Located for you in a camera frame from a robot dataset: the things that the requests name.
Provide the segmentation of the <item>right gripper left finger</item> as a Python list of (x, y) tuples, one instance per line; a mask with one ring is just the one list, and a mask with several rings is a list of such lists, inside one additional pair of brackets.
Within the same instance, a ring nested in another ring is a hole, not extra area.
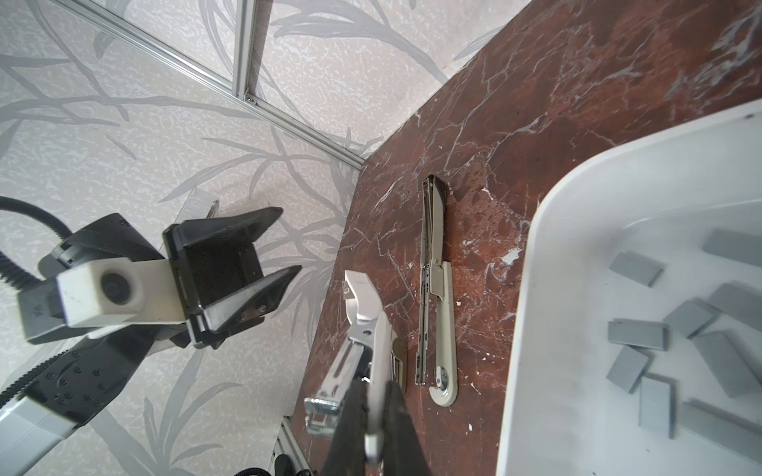
[(343, 411), (321, 475), (365, 475), (364, 438), (367, 426), (367, 386), (361, 380), (354, 380), (345, 396)]

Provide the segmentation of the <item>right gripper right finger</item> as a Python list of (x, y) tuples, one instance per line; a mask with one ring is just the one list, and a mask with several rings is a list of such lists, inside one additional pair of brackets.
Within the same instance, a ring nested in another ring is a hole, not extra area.
[(383, 407), (383, 474), (386, 476), (431, 476), (432, 472), (418, 439), (401, 387), (386, 385)]

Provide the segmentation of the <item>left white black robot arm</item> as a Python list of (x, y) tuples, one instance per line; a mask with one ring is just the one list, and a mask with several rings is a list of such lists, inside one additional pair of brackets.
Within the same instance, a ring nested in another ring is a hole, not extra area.
[(26, 340), (73, 339), (1, 394), (5, 475), (26, 473), (93, 420), (157, 343), (218, 348), (278, 309), (300, 273), (299, 266), (262, 271), (255, 243), (282, 216), (276, 206), (172, 224), (163, 249), (118, 213), (73, 231), (28, 202), (2, 198), (1, 207), (44, 224), (60, 240), (38, 275), (1, 260)]

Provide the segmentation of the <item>small white mini stapler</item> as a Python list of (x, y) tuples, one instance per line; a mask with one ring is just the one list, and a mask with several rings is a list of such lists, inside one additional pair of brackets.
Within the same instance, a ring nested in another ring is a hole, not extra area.
[(384, 444), (383, 414), (392, 380), (393, 330), (377, 289), (367, 274), (345, 271), (345, 313), (349, 321), (343, 345), (319, 390), (305, 398), (306, 427), (314, 436), (337, 440), (347, 421), (363, 462), (378, 463)]

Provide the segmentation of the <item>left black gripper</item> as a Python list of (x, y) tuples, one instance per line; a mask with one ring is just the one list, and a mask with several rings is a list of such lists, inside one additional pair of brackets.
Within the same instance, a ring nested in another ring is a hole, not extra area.
[(283, 212), (269, 206), (234, 216), (187, 220), (164, 231), (187, 315), (188, 335), (175, 337), (174, 343), (216, 349), (278, 309), (303, 267), (291, 266), (264, 277), (254, 243)]

